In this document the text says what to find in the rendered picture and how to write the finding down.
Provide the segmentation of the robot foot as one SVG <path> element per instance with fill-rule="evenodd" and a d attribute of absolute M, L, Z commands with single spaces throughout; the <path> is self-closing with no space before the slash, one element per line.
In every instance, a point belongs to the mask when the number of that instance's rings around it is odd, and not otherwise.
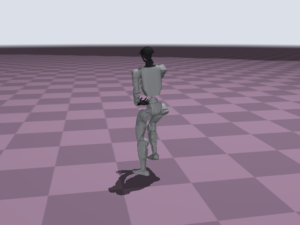
<path fill-rule="evenodd" d="M 151 160 L 158 160 L 159 159 L 159 155 L 155 153 L 155 154 L 151 154 L 147 158 L 151 159 Z"/>
<path fill-rule="evenodd" d="M 143 171 L 141 171 L 141 169 L 133 169 L 132 172 L 136 173 L 136 174 L 145 175 L 145 176 L 149 176 L 150 175 L 150 172 L 148 170 L 145 170 L 143 172 Z"/>

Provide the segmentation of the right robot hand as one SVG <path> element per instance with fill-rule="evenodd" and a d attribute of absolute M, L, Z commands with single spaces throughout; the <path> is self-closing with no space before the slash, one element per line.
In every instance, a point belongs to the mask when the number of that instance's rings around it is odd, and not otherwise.
<path fill-rule="evenodd" d="M 141 51 L 140 51 L 140 52 L 141 52 Z M 140 54 L 141 54 L 141 53 L 140 53 Z M 150 56 L 146 56 L 146 55 L 143 55 L 143 57 L 144 57 L 146 60 L 149 60 L 149 58 L 150 58 Z M 151 59 L 151 62 L 154 63 L 152 59 Z"/>

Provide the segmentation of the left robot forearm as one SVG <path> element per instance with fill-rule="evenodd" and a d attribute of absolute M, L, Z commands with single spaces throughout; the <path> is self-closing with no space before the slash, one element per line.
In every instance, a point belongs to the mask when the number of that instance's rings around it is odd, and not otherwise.
<path fill-rule="evenodd" d="M 133 96 L 134 96 L 134 104 L 138 106 L 137 104 L 140 102 L 140 94 L 135 94 L 134 88 L 133 88 Z"/>

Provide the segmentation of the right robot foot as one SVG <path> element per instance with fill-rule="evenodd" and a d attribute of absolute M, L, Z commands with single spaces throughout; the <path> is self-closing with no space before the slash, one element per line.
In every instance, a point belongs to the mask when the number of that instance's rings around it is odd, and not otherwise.
<path fill-rule="evenodd" d="M 151 159 L 151 160 L 158 160 L 159 159 L 159 155 L 155 153 L 155 154 L 151 154 L 147 158 Z"/>

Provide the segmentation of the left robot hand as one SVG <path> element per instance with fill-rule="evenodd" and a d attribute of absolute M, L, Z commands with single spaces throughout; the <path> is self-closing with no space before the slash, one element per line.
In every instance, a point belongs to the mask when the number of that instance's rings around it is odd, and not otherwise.
<path fill-rule="evenodd" d="M 141 98 L 142 99 L 142 98 Z M 140 99 L 140 102 L 137 104 L 137 105 L 148 105 L 149 104 L 149 101 L 146 100 L 147 98 L 145 98 L 144 100 L 141 100 Z M 146 100 L 146 101 L 145 101 Z"/>

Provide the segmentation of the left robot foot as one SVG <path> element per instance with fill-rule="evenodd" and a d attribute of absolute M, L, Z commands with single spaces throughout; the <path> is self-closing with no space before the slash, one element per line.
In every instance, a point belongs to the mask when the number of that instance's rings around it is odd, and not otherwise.
<path fill-rule="evenodd" d="M 150 172 L 148 170 L 145 170 L 143 172 L 143 171 L 141 171 L 141 169 L 133 169 L 132 172 L 136 173 L 136 174 L 145 175 L 145 176 L 149 176 L 150 175 Z"/>

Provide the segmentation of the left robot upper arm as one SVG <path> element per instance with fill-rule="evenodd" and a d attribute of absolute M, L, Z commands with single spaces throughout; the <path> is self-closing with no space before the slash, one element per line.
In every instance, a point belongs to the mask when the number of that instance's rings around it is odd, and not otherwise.
<path fill-rule="evenodd" d="M 131 72 L 135 94 L 140 94 L 141 93 L 141 87 L 139 87 L 139 76 L 140 75 L 141 75 L 141 69 L 140 68 L 134 69 Z"/>

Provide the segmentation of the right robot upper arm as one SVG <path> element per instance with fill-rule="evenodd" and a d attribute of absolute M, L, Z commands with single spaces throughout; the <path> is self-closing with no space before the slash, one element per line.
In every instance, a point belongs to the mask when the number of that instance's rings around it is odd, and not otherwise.
<path fill-rule="evenodd" d="M 164 64 L 159 65 L 161 68 L 161 78 L 164 77 L 165 72 L 167 71 L 166 67 L 164 66 Z"/>

